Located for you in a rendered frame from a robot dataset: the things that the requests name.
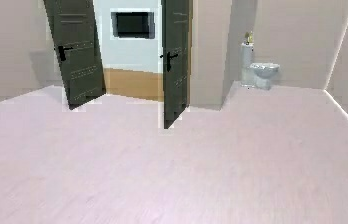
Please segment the white toilet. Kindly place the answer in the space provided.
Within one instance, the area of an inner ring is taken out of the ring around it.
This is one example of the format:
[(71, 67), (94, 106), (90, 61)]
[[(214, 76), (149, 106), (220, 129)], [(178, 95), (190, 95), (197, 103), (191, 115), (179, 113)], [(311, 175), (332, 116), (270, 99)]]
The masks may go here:
[(242, 43), (241, 85), (264, 90), (272, 87), (272, 78), (278, 73), (280, 65), (271, 62), (254, 62), (254, 44)]

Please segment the dark green room door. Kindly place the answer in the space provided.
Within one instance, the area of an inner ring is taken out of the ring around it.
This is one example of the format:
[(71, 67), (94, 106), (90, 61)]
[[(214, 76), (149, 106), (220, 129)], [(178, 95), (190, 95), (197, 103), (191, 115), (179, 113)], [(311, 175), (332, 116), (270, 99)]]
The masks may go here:
[[(106, 93), (93, 0), (43, 0), (70, 110)], [(73, 47), (60, 61), (56, 48)]]
[(188, 105), (189, 0), (162, 0), (163, 55), (178, 53), (172, 69), (163, 69), (164, 128), (168, 129)]

